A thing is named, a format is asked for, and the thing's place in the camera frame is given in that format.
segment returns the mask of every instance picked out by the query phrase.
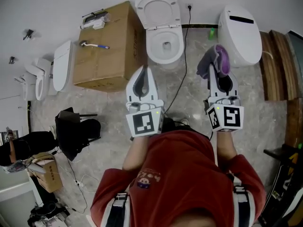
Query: electrical wire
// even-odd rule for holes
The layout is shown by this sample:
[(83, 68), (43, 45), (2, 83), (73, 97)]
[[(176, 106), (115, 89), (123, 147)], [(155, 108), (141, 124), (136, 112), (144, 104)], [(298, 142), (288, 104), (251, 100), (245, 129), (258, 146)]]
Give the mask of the electrical wire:
[(85, 197), (84, 197), (84, 193), (82, 192), (81, 188), (79, 187), (79, 183), (78, 183), (78, 181), (77, 181), (77, 179), (76, 179), (76, 175), (75, 175), (74, 170), (72, 169), (72, 166), (71, 166), (71, 164), (70, 164), (70, 161), (69, 161), (69, 159), (68, 159), (67, 157), (66, 157), (66, 159), (67, 159), (67, 161), (68, 161), (68, 164), (69, 164), (70, 167), (71, 167), (71, 170), (72, 170), (72, 172), (73, 172), (73, 174), (74, 174), (74, 177), (75, 177), (75, 182), (76, 182), (76, 184), (77, 184), (77, 187), (79, 188), (80, 192), (82, 193), (82, 196), (83, 196), (84, 201), (85, 201), (85, 204), (86, 204), (86, 207), (85, 207), (83, 213), (77, 211), (76, 209), (73, 209), (73, 208), (71, 208), (71, 209), (74, 210), (75, 212), (80, 213), (80, 214), (84, 214), (84, 212), (85, 212), (85, 210), (87, 209), (88, 205), (87, 205), (86, 199), (85, 199)]
[(32, 111), (32, 110), (30, 110), (30, 109), (28, 109), (28, 108), (27, 108), (27, 109), (24, 109), (23, 107), (19, 107), (19, 108), (22, 108), (23, 110), (32, 112), (32, 113), (34, 114), (34, 116), (36, 117), (36, 119), (38, 120), (38, 122), (40, 123), (41, 127), (44, 129), (44, 131), (47, 131), (47, 130), (43, 127), (43, 124), (41, 123), (41, 121), (39, 120), (39, 117), (37, 116), (37, 114), (36, 114), (34, 111)]
[(183, 84), (183, 81), (184, 81), (184, 79), (185, 79), (185, 77), (186, 77), (186, 75), (187, 75), (187, 61), (186, 61), (186, 44), (187, 44), (187, 43), (186, 43), (186, 37), (187, 37), (188, 28), (189, 28), (190, 20), (191, 20), (191, 13), (190, 13), (191, 7), (188, 8), (188, 10), (189, 10), (189, 21), (188, 21), (188, 27), (187, 27), (187, 29), (186, 29), (186, 34), (185, 34), (185, 46), (184, 46), (185, 74), (184, 74), (184, 77), (183, 77), (183, 79), (182, 79), (182, 81), (181, 81), (181, 84), (180, 84), (180, 86), (179, 86), (179, 88), (178, 88), (178, 90), (177, 90), (177, 93), (176, 93), (174, 99), (171, 101), (171, 103), (170, 103), (168, 109), (165, 111), (165, 114), (167, 113), (167, 111), (170, 109), (170, 107), (172, 106), (173, 102), (175, 101), (175, 99), (176, 99), (176, 97), (177, 97), (177, 95), (178, 95), (178, 92), (180, 91), (180, 88), (181, 88), (181, 86), (182, 86), (182, 84)]
[[(93, 177), (93, 176), (91, 176), (91, 175), (88, 175), (88, 174), (84, 174), (84, 175), (82, 176), (81, 180), (79, 181), (80, 183), (83, 184), (82, 180), (83, 180), (83, 178), (84, 178), (85, 176), (89, 176), (89, 177), (91, 177), (92, 179), (95, 179), (98, 183), (100, 183), (100, 181), (99, 181), (97, 178), (95, 178), (95, 177)], [(96, 193), (96, 192), (89, 192), (89, 191), (86, 191), (83, 187), (82, 187), (82, 189), (83, 189), (84, 192), (87, 192), (87, 193)]]
[(183, 125), (185, 125), (185, 126), (189, 126), (188, 124), (184, 124), (184, 123), (182, 123), (182, 122), (180, 122), (180, 121), (174, 121), (174, 123), (180, 123), (180, 124), (183, 124)]
[(0, 98), (0, 100), (3, 100), (3, 99), (8, 99), (8, 98), (12, 98), (12, 97), (17, 97), (17, 96), (20, 96), (20, 95), (16, 95), (16, 96), (9, 96), (9, 97)]
[(49, 202), (52, 202), (54, 205), (55, 205), (55, 207), (54, 207), (54, 209), (52, 210), (52, 211), (50, 211), (49, 213), (46, 213), (46, 214), (34, 214), (34, 213), (31, 213), (31, 215), (35, 215), (35, 216), (46, 216), (47, 214), (51, 214), (52, 212), (54, 212), (55, 211), (55, 209), (57, 208), (57, 206), (56, 206), (56, 203), (54, 202), (54, 201), (49, 201)]

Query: small cardboard box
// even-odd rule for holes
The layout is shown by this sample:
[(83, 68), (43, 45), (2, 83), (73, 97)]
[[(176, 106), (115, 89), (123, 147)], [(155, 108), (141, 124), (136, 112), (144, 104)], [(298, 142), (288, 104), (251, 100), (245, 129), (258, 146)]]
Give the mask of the small cardboard box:
[(43, 167), (43, 169), (46, 171), (44, 174), (31, 171), (34, 176), (37, 177), (39, 184), (49, 193), (61, 189), (63, 185), (54, 157), (45, 152), (35, 155), (34, 157), (38, 159), (34, 159), (33, 162)]
[(82, 29), (79, 42), (109, 49), (79, 46), (73, 83), (104, 92), (122, 91), (133, 73), (147, 63), (145, 29), (129, 1), (104, 11), (111, 15), (110, 22), (102, 29)]

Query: person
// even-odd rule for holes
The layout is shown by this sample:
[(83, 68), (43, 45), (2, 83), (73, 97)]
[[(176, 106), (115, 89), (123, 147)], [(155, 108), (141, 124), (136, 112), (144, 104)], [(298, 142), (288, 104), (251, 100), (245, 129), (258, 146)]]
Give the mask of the person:
[(13, 139), (9, 134), (9, 142), (0, 146), (0, 166), (9, 166), (17, 160), (27, 160), (40, 152), (46, 152), (58, 146), (51, 131), (31, 132), (26, 136)]
[(133, 140), (122, 170), (104, 172), (90, 209), (97, 226), (108, 202), (129, 187), (131, 227), (232, 227), (230, 171), (252, 193), (258, 218), (265, 189), (232, 134), (217, 133), (217, 166), (209, 138), (184, 124), (165, 119), (162, 134)]

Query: toilet lid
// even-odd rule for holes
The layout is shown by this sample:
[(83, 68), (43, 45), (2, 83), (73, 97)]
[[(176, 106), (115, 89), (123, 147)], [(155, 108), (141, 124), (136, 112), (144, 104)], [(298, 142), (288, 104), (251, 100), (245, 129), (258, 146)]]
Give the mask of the toilet lid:
[(257, 63), (262, 55), (261, 35), (253, 16), (240, 6), (228, 5), (224, 8), (226, 26), (243, 59)]
[(135, 6), (145, 29), (181, 25), (177, 0), (136, 0)]
[(54, 55), (53, 60), (53, 87), (56, 91), (62, 91), (69, 79), (69, 64), (71, 54), (71, 41), (60, 46)]

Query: black cable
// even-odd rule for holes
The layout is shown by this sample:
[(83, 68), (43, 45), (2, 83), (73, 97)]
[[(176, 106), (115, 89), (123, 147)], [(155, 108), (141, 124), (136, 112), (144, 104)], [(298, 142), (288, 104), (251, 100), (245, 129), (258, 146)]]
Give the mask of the black cable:
[(36, 216), (45, 216), (46, 217), (46, 215), (47, 214), (51, 214), (52, 212), (54, 212), (55, 211), (55, 209), (57, 208), (57, 206), (56, 206), (56, 203), (54, 202), (54, 201), (49, 201), (49, 202), (52, 202), (55, 206), (54, 206), (54, 209), (52, 210), (52, 211), (50, 211), (50, 212), (48, 212), (48, 213), (46, 213), (46, 214), (35, 214), (35, 213), (31, 213), (31, 215), (36, 215)]
[(87, 205), (86, 199), (85, 199), (85, 197), (84, 197), (84, 194), (83, 194), (81, 188), (79, 187), (79, 183), (78, 183), (78, 181), (77, 181), (77, 179), (76, 179), (76, 175), (75, 175), (74, 170), (72, 169), (72, 166), (71, 166), (71, 164), (70, 164), (70, 161), (69, 161), (69, 159), (68, 159), (67, 157), (66, 157), (66, 159), (67, 159), (68, 164), (69, 164), (70, 167), (71, 167), (72, 173), (74, 174), (74, 177), (75, 177), (75, 182), (76, 182), (76, 184), (77, 184), (77, 187), (79, 188), (80, 192), (82, 193), (82, 196), (83, 196), (84, 201), (85, 201), (85, 204), (86, 204), (86, 207), (85, 207), (83, 213), (81, 213), (81, 212), (79, 212), (79, 211), (77, 211), (76, 209), (73, 209), (73, 208), (70, 208), (70, 209), (72, 209), (72, 210), (74, 210), (75, 212), (78, 212), (78, 213), (80, 213), (80, 214), (84, 214), (84, 212), (85, 212), (85, 210), (87, 209), (88, 205)]
[(184, 124), (184, 123), (182, 123), (182, 122), (180, 122), (180, 121), (174, 121), (174, 123), (180, 123), (180, 124), (183, 124), (183, 125), (185, 125), (185, 126), (189, 126), (189, 125)]
[(171, 104), (169, 105), (168, 109), (165, 111), (165, 114), (167, 113), (167, 111), (170, 109), (170, 107), (172, 106), (173, 102), (175, 101), (175, 99), (176, 99), (176, 97), (177, 97), (177, 95), (178, 95), (178, 92), (180, 91), (180, 88), (181, 88), (181, 86), (182, 86), (182, 84), (183, 84), (183, 81), (184, 81), (184, 79), (185, 79), (185, 77), (186, 77), (186, 75), (187, 75), (187, 61), (186, 61), (186, 37), (187, 37), (187, 32), (188, 32), (188, 28), (189, 28), (189, 25), (190, 25), (190, 20), (191, 20), (191, 14), (190, 14), (190, 11), (191, 11), (191, 6), (190, 6), (190, 5), (188, 6), (188, 10), (189, 10), (189, 21), (188, 21), (188, 27), (187, 27), (187, 29), (186, 29), (186, 34), (185, 34), (185, 46), (184, 46), (184, 57), (185, 57), (185, 74), (184, 74), (184, 77), (183, 77), (183, 79), (182, 79), (182, 81), (181, 81), (181, 84), (180, 84), (180, 86), (179, 86), (179, 88), (178, 88), (178, 90), (177, 90), (177, 93), (176, 93), (176, 95), (175, 95), (174, 99), (172, 100)]

